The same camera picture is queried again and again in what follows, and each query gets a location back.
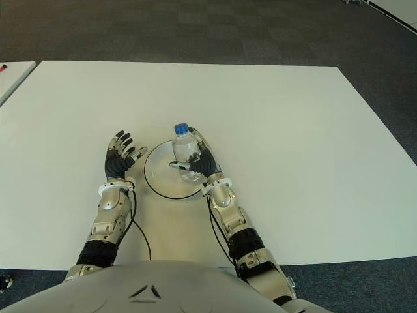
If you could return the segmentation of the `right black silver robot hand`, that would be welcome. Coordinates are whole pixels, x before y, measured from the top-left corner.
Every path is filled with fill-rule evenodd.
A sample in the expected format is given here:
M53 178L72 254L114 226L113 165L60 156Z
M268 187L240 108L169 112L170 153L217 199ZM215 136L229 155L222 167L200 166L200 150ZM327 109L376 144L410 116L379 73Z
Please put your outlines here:
M172 143L175 160L169 163L170 167L206 178L221 172L211 146L196 128L178 124L175 134Z

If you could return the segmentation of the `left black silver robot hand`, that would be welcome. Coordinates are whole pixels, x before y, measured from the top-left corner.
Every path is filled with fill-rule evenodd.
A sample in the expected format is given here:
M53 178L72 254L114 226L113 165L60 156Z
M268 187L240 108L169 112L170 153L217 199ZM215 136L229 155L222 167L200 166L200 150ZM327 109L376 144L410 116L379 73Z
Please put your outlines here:
M147 152L147 147L136 148L132 143L131 134L123 130L110 140L104 161L107 181L125 179L126 172Z

